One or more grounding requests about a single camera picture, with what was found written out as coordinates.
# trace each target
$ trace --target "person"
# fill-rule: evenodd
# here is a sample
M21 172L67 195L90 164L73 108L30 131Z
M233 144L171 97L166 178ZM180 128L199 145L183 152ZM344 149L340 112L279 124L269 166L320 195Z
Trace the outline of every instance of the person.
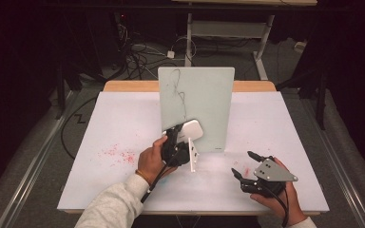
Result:
M75 227L131 227L134 219L143 211L144 205L141 203L141 198L164 166L161 150L166 140L167 136L163 136L156 140L152 147L148 147L142 152L135 174L129 176L126 182L113 184L100 193L85 209ZM276 159L276 163L285 167L278 159ZM163 177L176 169L177 167L167 169ZM286 191L290 206L288 227L316 227L311 219L304 216L301 211L296 189L291 182L286 183ZM279 197L286 202L284 193ZM259 194L251 194L250 198L269 207L283 219L284 211L276 199L267 199Z

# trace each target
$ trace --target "white desk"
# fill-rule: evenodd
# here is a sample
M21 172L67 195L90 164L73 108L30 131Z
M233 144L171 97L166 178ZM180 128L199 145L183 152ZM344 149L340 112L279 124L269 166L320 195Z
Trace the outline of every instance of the white desk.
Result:
M144 214L267 213L241 192L230 170L234 167L244 177L255 178L252 172L259 163L247 156L247 150L280 158L298 176L295 187L306 213L329 210L279 92L235 92L229 120L225 152L200 152L196 173L184 165L161 180L145 202ZM137 168L140 152L160 135L158 92L102 92L58 209L82 212L101 191L125 181Z
M245 4L245 5L268 5L268 6L291 6L305 7L315 6L317 0L173 0L176 2L195 3L222 3L222 4ZM272 28L275 15L269 15L266 23L239 23L220 21L194 21L192 13L188 13L186 33L185 66L191 67L192 62L192 36L219 36L219 37L242 37L260 38L259 50L253 52L254 63L257 67L259 78L268 80L265 67L262 62L262 54Z

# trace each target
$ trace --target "gray sleeve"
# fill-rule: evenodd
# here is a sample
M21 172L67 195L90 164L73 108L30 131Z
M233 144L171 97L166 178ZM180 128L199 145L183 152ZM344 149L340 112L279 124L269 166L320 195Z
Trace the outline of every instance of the gray sleeve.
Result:
M313 221L308 217L306 220L299 222L293 226L288 226L287 228L317 228Z
M142 213L141 198L148 188L147 182L136 174L108 187L85 209L76 227L131 227Z

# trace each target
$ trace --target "person's left hand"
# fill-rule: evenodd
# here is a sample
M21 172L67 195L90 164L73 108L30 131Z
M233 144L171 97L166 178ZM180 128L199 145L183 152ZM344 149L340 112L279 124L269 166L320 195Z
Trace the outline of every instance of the person's left hand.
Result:
M153 143L152 147L147 148L139 156L138 170L147 178L149 185L153 183L164 167L164 163L162 161L162 146L166 140L167 136L161 137ZM167 168L164 175L162 175L162 178L172 173L176 169L177 167Z

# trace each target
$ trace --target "hand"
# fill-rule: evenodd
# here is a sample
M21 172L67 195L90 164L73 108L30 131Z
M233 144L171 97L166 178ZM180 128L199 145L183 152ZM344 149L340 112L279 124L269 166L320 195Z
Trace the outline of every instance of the hand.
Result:
M149 185L153 183L159 172L164 167L164 163L162 161L162 146L166 140L167 136L161 137L153 143L152 147L147 148L139 156L138 170L144 175L144 179L147 179L146 181ZM162 178L176 169L177 167L167 168Z
M274 159L278 165L287 169L280 160L277 158ZM304 221L307 219L307 217L304 216L303 212L301 211L300 205L298 204L298 193L296 192L296 189L291 181L286 182L286 192L289 199L289 221L287 222L287 225L291 226ZM279 197L286 205L287 200L284 191L279 194ZM275 213L275 215L281 219L284 219L284 210L275 198L265 198L260 194L251 194L250 198L266 207L269 207Z

